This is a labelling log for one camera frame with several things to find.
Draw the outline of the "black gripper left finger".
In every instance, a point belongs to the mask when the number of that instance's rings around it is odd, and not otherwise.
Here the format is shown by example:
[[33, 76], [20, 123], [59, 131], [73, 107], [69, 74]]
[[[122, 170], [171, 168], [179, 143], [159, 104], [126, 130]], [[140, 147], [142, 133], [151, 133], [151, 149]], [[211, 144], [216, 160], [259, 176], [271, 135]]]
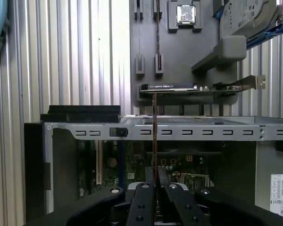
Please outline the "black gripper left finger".
[[101, 189], [83, 199], [28, 222], [29, 226], [152, 226], [156, 207], [155, 172], [147, 168], [145, 182], [124, 190]]

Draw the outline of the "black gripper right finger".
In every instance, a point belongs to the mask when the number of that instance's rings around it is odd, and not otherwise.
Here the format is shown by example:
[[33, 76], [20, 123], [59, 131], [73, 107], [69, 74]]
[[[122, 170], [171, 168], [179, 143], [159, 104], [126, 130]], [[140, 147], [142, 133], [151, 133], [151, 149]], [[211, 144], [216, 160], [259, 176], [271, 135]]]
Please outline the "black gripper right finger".
[[195, 193], [171, 183], [158, 167], [161, 210], [182, 226], [283, 226], [283, 217], [256, 205], [204, 187]]

